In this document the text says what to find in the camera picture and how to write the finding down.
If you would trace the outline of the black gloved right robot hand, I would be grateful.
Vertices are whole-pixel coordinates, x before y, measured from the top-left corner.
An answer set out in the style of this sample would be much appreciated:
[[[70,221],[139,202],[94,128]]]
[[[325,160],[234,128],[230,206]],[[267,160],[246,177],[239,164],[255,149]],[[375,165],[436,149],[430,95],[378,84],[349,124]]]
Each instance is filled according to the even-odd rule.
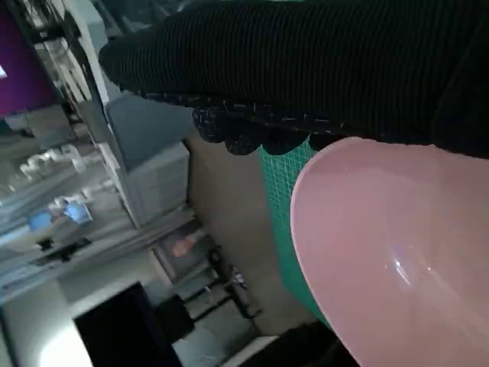
[[[106,76],[229,153],[348,137],[488,156],[486,1],[220,1],[108,42]]]

